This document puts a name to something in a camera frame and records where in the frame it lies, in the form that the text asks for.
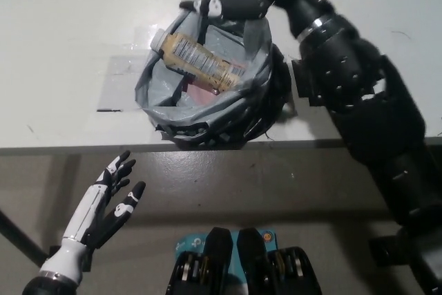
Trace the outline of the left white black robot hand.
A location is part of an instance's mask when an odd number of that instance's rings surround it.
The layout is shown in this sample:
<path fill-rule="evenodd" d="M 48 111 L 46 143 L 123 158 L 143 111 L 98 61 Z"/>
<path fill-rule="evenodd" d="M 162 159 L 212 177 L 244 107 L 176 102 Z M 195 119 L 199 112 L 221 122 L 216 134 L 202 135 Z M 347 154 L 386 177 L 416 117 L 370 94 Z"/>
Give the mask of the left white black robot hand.
<path fill-rule="evenodd" d="M 109 213 L 105 210 L 113 196 L 130 182 L 135 160 L 130 151 L 118 155 L 89 186 L 63 234 L 61 246 L 99 249 L 127 222 L 146 188 L 138 182 L 129 194 Z"/>

